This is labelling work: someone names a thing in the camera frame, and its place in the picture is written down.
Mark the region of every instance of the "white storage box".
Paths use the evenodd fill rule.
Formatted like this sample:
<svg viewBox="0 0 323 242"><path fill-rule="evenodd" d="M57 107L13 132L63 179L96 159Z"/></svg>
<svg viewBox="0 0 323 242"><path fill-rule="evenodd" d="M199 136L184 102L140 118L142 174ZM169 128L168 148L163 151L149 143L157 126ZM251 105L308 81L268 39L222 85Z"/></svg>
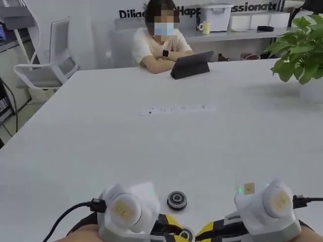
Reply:
<svg viewBox="0 0 323 242"><path fill-rule="evenodd" d="M258 26L269 26L270 20L270 14L253 14L251 15L250 29L257 29Z"/></svg>
<svg viewBox="0 0 323 242"><path fill-rule="evenodd" d="M231 4L206 4L201 6L201 21L210 22L210 32L227 31Z"/></svg>
<svg viewBox="0 0 323 242"><path fill-rule="evenodd" d="M251 23L250 14L231 15L229 28L233 31L248 31Z"/></svg>
<svg viewBox="0 0 323 242"><path fill-rule="evenodd" d="M286 28L288 26L290 13L274 12L271 13L269 26L274 28Z"/></svg>

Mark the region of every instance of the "metal ring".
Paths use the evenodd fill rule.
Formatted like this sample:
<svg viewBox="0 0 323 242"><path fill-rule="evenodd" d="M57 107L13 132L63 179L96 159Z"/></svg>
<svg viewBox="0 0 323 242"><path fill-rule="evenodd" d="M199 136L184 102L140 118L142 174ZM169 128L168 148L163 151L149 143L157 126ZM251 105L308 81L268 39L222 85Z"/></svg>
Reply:
<svg viewBox="0 0 323 242"><path fill-rule="evenodd" d="M187 206L187 198L183 192L175 191L169 194L168 206L176 211L181 211Z"/></svg>
<svg viewBox="0 0 323 242"><path fill-rule="evenodd" d="M180 236L189 242L195 242L194 232L188 227L183 227L183 231L180 233Z"/></svg>

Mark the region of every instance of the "white table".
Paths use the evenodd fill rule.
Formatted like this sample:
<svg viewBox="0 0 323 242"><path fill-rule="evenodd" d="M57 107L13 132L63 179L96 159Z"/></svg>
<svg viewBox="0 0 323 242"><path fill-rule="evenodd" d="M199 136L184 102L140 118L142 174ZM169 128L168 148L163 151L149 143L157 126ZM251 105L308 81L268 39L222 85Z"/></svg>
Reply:
<svg viewBox="0 0 323 242"><path fill-rule="evenodd" d="M274 60L210 64L183 80L138 68L77 72L0 151L3 241L42 241L69 207L117 182L152 181L163 213L198 232L235 210L235 182L282 178L323 197L323 107L297 83L272 77ZM215 112L140 116L149 107L204 104ZM171 212L167 195L188 207ZM298 211L323 232L322 203ZM69 215L58 239L89 214Z"/></svg>

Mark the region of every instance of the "tablet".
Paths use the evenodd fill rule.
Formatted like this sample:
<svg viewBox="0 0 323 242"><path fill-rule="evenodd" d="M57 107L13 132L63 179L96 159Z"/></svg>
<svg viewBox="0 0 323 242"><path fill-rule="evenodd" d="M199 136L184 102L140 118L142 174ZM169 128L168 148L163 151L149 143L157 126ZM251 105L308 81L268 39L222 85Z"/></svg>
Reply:
<svg viewBox="0 0 323 242"><path fill-rule="evenodd" d="M208 51L178 58L171 71L171 76L177 80L209 72L207 63L211 61L213 55L214 51Z"/></svg>

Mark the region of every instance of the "dark hair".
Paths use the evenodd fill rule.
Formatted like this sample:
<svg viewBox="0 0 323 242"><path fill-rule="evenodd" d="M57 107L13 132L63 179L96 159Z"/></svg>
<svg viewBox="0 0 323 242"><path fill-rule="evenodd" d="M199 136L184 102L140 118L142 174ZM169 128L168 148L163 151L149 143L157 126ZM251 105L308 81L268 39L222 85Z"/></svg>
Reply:
<svg viewBox="0 0 323 242"><path fill-rule="evenodd" d="M148 4L144 4L144 11L145 23L151 35L153 35L155 17L160 16L161 10L174 10L174 22L180 22L179 11L172 0L150 0Z"/></svg>

